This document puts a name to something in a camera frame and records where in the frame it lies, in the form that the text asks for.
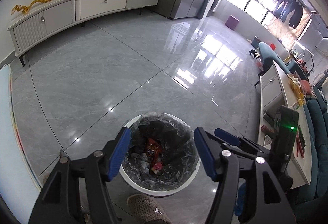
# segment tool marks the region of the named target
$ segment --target bag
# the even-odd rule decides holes
[[[154,191],[174,190],[196,169],[199,154],[191,127],[164,113],[146,113],[132,124],[129,150],[122,167],[139,186]],[[163,167],[153,173],[146,145],[151,138],[160,144]]]

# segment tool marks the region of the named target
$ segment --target purple ottoman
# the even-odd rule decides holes
[[[239,24],[239,20],[236,19],[235,17],[233,17],[232,15],[229,16],[229,18],[227,19],[225,25],[227,27],[229,27],[231,30],[236,29],[237,24]]]

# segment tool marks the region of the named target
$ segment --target dragon figurine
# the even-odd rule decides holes
[[[47,2],[49,2],[49,1],[52,1],[52,0],[33,0],[33,1],[31,2],[31,4],[30,4],[28,7],[26,7],[26,6],[21,6],[21,5],[16,5],[16,6],[13,7],[13,9],[11,10],[11,14],[14,14],[15,11],[20,12],[21,10],[23,10],[23,11],[22,11],[22,14],[27,14],[27,13],[29,12],[30,8],[33,6],[33,4],[35,4],[35,3],[37,3],[37,2],[39,2],[39,3],[47,3]]]

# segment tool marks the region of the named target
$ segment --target beige slipper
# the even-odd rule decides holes
[[[126,200],[133,216],[140,224],[161,219],[172,224],[161,205],[152,197],[146,195],[131,195]]]

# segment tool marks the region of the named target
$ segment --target teal sofa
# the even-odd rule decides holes
[[[311,183],[292,189],[288,194],[297,221],[311,218],[319,205],[327,202],[328,197],[328,112],[316,87],[314,91],[317,99],[310,99],[304,105],[311,135]]]
[[[294,73],[296,71],[302,80],[308,80],[302,68],[297,64],[295,60],[291,60],[286,65],[283,60],[276,54],[276,52],[274,52],[272,48],[268,46],[268,44],[264,42],[259,43],[259,51],[264,72],[270,69],[273,65],[273,61],[275,61],[285,74],[290,72]]]

